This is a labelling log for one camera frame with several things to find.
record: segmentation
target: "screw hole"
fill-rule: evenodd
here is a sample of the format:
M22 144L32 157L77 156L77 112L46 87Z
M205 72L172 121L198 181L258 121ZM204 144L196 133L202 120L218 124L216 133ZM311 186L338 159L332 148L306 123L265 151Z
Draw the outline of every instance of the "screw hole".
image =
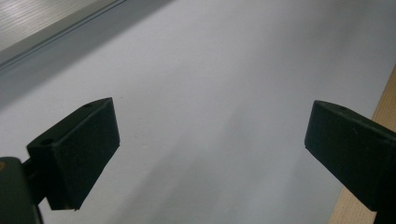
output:
M48 139L46 139L46 140L43 140L43 141L41 142L41 145L42 145L42 146L46 146L46 145L49 145L49 144L51 144L51 143L53 143L53 139L52 139L52 138L48 138Z

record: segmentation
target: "wooden edge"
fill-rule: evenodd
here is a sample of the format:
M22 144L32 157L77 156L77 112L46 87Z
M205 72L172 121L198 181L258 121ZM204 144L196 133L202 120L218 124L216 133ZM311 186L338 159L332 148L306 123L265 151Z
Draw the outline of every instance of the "wooden edge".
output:
M396 132L396 66L373 115L373 121ZM341 190L329 224L373 224L375 212L364 206L345 187Z

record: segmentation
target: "black rubber pad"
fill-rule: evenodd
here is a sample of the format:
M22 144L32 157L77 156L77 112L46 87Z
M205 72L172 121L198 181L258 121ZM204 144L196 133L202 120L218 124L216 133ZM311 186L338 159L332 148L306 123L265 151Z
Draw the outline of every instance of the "black rubber pad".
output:
M111 98L82 106L27 146L53 210L79 209L120 145Z
M305 147L372 211L396 199L396 133L340 105L315 101Z

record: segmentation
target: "clamp jaw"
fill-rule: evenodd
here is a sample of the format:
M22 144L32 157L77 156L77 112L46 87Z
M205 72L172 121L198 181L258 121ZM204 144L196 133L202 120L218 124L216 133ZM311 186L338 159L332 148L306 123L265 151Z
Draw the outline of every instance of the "clamp jaw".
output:
M86 104L39 135L30 159L0 158L0 223L42 223L37 205L79 209L120 145L111 98Z

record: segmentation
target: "white surface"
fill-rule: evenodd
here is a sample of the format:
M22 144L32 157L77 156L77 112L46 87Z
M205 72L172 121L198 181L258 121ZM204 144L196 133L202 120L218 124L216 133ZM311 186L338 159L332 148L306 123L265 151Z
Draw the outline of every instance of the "white surface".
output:
M2 156L112 96L121 147L51 223L327 223L341 185L306 149L315 99L371 117L394 1L127 1L1 71Z

